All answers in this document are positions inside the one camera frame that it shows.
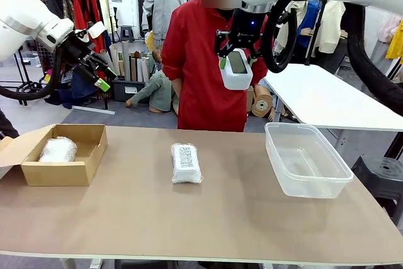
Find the person's right forearm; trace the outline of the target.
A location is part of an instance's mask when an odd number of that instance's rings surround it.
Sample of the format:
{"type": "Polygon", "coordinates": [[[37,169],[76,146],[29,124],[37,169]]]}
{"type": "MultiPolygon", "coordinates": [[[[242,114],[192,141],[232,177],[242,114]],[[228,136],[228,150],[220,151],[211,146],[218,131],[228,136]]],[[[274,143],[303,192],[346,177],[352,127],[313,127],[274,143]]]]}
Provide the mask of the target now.
{"type": "Polygon", "coordinates": [[[171,83],[172,83],[172,87],[174,89],[174,92],[176,93],[176,95],[178,97],[180,97],[181,89],[183,87],[183,79],[182,78],[176,78],[176,79],[173,79],[171,81],[171,83]]]}

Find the opaque white bubble-wrapped clock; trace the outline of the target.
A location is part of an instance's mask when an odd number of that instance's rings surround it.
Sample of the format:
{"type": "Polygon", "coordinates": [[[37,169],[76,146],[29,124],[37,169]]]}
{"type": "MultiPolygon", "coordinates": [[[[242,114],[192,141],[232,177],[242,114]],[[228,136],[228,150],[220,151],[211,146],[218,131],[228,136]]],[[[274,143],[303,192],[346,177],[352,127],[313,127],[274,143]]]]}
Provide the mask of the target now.
{"type": "Polygon", "coordinates": [[[46,141],[39,162],[64,163],[73,162],[77,152],[77,145],[67,137],[56,137],[46,141]]]}

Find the black plastic stool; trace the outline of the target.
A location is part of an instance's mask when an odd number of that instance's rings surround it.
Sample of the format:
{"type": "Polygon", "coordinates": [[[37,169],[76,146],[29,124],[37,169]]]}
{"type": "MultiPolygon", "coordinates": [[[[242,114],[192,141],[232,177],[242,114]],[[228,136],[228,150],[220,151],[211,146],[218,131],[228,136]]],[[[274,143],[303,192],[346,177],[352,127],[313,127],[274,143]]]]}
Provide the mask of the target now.
{"type": "Polygon", "coordinates": [[[403,215],[403,163],[389,157],[362,155],[351,170],[398,225],[403,215]]]}

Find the grey step stool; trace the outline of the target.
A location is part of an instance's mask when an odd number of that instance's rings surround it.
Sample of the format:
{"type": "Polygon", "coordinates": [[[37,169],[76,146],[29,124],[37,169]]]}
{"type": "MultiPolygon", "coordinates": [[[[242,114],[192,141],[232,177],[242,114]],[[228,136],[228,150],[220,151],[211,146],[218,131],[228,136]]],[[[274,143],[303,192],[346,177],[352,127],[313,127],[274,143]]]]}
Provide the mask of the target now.
{"type": "Polygon", "coordinates": [[[122,25],[120,27],[120,40],[133,43],[134,41],[134,34],[133,28],[131,26],[122,25]]]}

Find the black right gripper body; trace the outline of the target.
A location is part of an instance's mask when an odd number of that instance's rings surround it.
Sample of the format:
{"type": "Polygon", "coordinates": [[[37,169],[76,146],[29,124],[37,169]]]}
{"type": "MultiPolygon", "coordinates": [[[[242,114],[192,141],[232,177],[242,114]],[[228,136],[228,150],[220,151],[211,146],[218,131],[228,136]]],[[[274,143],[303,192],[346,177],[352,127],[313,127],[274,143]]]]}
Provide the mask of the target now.
{"type": "Polygon", "coordinates": [[[266,13],[250,13],[235,9],[228,43],[235,49],[250,49],[261,36],[266,13]]]}

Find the lying mannequin grey-green clothes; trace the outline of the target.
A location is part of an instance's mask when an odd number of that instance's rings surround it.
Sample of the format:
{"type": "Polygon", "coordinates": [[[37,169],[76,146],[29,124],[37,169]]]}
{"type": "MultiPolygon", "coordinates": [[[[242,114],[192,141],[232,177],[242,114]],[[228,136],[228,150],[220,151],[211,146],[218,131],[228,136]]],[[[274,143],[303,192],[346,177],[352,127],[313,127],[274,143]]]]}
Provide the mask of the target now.
{"type": "Polygon", "coordinates": [[[149,98],[149,111],[165,113],[174,110],[179,112],[179,97],[175,93],[171,81],[162,70],[155,72],[145,86],[126,101],[126,107],[134,107],[141,100],[149,98]]]}

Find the person in red jacket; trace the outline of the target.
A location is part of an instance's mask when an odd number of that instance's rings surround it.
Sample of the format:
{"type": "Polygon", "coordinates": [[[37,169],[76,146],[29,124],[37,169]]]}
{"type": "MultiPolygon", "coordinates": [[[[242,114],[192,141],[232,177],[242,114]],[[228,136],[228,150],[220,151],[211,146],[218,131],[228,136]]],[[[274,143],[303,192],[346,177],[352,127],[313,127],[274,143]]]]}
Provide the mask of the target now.
{"type": "Polygon", "coordinates": [[[224,86],[214,50],[216,31],[230,29],[240,5],[240,0],[190,0],[171,15],[161,57],[169,80],[183,79],[179,129],[244,130],[247,93],[224,86]]]}

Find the mannequin beige coat blue shirt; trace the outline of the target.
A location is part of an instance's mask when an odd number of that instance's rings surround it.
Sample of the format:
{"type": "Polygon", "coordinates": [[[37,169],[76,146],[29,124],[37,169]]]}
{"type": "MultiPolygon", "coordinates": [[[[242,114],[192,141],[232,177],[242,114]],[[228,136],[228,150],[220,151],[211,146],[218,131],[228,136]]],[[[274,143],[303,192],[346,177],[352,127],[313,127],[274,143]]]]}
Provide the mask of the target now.
{"type": "MultiPolygon", "coordinates": [[[[286,11],[290,13],[295,10],[297,17],[297,39],[294,47],[291,63],[303,64],[306,61],[306,53],[310,43],[311,36],[314,34],[314,27],[317,15],[321,10],[320,0],[312,1],[291,1],[286,11]]],[[[281,26],[275,41],[275,59],[282,60],[285,57],[285,47],[288,39],[288,24],[281,26]]]]}

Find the black garment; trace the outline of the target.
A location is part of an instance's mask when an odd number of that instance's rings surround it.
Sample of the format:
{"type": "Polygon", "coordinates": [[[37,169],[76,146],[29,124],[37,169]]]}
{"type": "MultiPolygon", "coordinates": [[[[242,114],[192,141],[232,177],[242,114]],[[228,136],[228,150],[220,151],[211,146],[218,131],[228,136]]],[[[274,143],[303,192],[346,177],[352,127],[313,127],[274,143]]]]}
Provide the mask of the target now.
{"type": "Polygon", "coordinates": [[[48,9],[60,19],[65,18],[64,0],[47,0],[48,9]]]}

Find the mannequin with yellow garment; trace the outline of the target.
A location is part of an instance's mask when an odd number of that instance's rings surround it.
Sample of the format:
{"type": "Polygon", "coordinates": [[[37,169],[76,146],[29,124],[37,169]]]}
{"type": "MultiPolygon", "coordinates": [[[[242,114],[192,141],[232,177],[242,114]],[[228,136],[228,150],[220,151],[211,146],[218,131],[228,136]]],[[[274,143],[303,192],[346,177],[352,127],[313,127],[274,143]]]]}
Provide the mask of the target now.
{"type": "Polygon", "coordinates": [[[403,56],[403,17],[386,13],[372,56],[375,66],[386,76],[392,61],[403,56]]]}

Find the unwrapped white digital clock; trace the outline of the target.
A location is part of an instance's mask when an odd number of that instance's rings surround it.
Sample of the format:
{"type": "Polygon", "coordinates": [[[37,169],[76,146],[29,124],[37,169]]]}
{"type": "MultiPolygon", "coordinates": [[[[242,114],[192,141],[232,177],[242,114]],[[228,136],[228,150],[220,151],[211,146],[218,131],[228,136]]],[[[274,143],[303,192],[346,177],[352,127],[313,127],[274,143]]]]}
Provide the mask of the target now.
{"type": "Polygon", "coordinates": [[[245,91],[249,88],[253,72],[242,49],[234,49],[224,69],[220,69],[224,86],[229,90],[245,91]]]}

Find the bubble-wrapped clock showing display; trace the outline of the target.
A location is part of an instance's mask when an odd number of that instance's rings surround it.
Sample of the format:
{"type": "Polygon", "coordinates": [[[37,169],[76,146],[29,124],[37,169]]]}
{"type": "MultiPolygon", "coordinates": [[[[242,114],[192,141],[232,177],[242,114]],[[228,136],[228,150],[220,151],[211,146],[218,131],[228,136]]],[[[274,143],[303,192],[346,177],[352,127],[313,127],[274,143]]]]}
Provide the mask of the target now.
{"type": "Polygon", "coordinates": [[[201,183],[203,180],[200,169],[197,148],[192,144],[173,144],[171,146],[173,157],[172,182],[177,183],[201,183]]]}

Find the large brown paper roll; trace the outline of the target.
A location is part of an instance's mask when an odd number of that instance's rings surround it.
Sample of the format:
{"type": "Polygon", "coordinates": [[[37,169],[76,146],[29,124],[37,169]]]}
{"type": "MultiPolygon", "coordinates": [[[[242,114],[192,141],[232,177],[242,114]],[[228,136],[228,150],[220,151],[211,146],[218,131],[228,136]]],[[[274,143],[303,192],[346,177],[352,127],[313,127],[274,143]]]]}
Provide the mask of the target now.
{"type": "Polygon", "coordinates": [[[251,112],[254,116],[263,118],[273,107],[273,97],[266,87],[257,84],[254,87],[253,104],[251,112]]]}

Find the person in dark clothing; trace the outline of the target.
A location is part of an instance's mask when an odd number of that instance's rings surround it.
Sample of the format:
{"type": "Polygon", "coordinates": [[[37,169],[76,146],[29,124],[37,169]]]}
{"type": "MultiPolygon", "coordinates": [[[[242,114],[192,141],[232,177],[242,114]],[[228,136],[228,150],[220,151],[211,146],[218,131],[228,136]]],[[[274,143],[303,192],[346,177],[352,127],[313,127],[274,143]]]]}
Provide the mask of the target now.
{"type": "Polygon", "coordinates": [[[19,136],[18,131],[13,127],[12,123],[7,119],[5,114],[0,109],[0,132],[4,134],[5,137],[17,138],[19,136]]]}

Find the grey cardboard tube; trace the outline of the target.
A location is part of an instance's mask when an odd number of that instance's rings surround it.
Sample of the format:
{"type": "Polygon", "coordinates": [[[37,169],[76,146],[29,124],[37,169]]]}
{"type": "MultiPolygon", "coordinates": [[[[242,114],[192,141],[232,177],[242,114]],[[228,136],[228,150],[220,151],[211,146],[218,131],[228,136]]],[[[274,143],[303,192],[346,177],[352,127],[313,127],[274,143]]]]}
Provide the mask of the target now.
{"type": "Polygon", "coordinates": [[[116,73],[116,70],[115,70],[115,68],[113,66],[113,63],[112,63],[112,60],[111,60],[111,57],[110,57],[108,51],[106,49],[101,50],[100,53],[99,53],[99,56],[106,62],[106,65],[107,65],[108,69],[111,71],[110,72],[110,74],[111,74],[110,77],[112,79],[115,79],[117,77],[117,73],[116,73]]]}

